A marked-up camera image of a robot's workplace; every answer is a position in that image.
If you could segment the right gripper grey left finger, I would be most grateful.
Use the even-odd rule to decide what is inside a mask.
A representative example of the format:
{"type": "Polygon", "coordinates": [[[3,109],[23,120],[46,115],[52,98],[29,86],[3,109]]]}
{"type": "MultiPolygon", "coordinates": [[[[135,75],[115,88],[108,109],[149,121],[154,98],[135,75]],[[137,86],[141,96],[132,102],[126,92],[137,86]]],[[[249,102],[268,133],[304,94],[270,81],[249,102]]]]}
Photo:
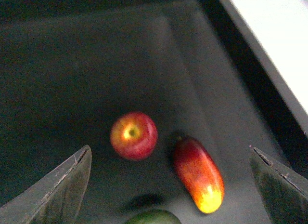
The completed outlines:
{"type": "Polygon", "coordinates": [[[0,208],[2,224],[75,223],[90,178],[86,145],[0,208]]]}

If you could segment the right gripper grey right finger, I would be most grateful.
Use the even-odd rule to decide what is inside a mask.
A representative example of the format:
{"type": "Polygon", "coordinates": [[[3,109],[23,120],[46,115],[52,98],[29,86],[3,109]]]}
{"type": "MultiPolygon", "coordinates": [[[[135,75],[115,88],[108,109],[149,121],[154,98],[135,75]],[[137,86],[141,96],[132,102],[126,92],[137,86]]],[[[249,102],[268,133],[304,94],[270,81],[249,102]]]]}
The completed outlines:
{"type": "Polygon", "coordinates": [[[251,152],[253,178],[271,223],[306,224],[308,180],[258,148],[251,152]]]}

